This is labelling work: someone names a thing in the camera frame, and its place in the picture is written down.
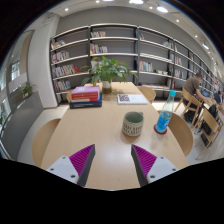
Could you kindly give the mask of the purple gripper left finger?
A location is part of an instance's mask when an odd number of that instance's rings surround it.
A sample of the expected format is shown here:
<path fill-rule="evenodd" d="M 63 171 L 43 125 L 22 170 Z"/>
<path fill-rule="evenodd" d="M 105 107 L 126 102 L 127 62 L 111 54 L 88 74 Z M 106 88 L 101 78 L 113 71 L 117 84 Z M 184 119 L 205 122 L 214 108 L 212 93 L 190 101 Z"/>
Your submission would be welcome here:
<path fill-rule="evenodd" d="M 95 156 L 95 145 L 89 145 L 73 155 L 61 156 L 47 171 L 76 185 L 86 185 L 89 171 Z"/>

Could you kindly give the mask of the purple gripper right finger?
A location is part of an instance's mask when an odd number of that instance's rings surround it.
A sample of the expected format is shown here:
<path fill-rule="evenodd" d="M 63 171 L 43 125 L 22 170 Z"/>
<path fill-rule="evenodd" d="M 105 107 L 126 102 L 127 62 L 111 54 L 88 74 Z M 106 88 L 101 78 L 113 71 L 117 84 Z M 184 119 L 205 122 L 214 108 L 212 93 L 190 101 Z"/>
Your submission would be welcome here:
<path fill-rule="evenodd" d="M 178 170 L 165 156 L 155 156 L 137 145 L 131 146 L 131 155 L 141 187 Z"/>

